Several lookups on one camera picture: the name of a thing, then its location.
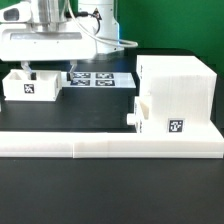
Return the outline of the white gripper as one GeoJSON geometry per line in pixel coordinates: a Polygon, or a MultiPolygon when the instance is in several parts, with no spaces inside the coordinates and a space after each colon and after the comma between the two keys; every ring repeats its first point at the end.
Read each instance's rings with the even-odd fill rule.
{"type": "Polygon", "coordinates": [[[69,60],[71,80],[77,60],[96,55],[96,42],[66,17],[67,11],[67,1],[20,1],[1,9],[0,59],[20,61],[29,79],[31,61],[69,60]]]}

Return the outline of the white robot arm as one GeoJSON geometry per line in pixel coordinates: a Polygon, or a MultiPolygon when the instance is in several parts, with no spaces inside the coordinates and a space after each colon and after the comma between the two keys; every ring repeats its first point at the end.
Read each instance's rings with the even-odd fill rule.
{"type": "Polygon", "coordinates": [[[113,0],[20,0],[0,9],[0,60],[26,72],[38,61],[93,59],[120,51],[113,0]]]}

